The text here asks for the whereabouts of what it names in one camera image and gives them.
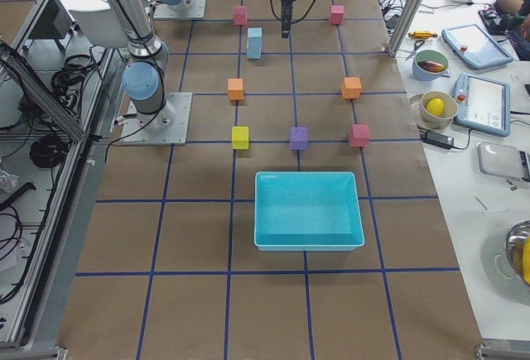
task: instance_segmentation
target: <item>metal plate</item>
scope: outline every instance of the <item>metal plate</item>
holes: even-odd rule
[[[186,11],[185,15],[181,12],[171,10],[166,4],[161,4],[155,11],[155,19],[202,19],[205,17],[206,0],[195,0],[193,6]]]
[[[175,121],[173,124],[161,132],[141,130],[128,138],[122,139],[121,142],[134,145],[186,144],[192,95],[192,93],[167,93],[167,102],[171,103],[176,110]],[[128,113],[136,113],[136,108],[132,102],[129,104]],[[140,124],[136,118],[126,120],[123,125],[122,136],[125,137],[139,128]]]

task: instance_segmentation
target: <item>beige bowl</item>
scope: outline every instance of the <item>beige bowl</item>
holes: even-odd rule
[[[435,116],[427,111],[426,105],[431,99],[440,98],[444,101],[445,107],[444,111],[440,116]],[[422,100],[420,102],[420,114],[422,119],[431,124],[433,128],[444,128],[451,124],[453,117],[456,116],[458,112],[458,105],[456,101],[446,93],[440,91],[431,91],[422,95]]]

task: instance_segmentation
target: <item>tablet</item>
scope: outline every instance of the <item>tablet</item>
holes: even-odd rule
[[[509,84],[464,73],[456,80],[454,97],[456,124],[499,137],[509,135]]]
[[[448,27],[441,31],[446,43],[471,68],[504,65],[512,56],[477,25]]]

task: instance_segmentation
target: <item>yellow fruit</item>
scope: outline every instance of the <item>yellow fruit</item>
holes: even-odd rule
[[[441,98],[433,98],[427,102],[425,109],[433,116],[440,117],[441,114],[444,113],[445,107],[446,105]]]
[[[530,238],[523,244],[523,279],[530,284]]]

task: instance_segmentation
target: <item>blue tray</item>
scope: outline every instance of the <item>blue tray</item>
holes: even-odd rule
[[[351,172],[258,172],[254,243],[262,251],[351,251],[364,245]]]

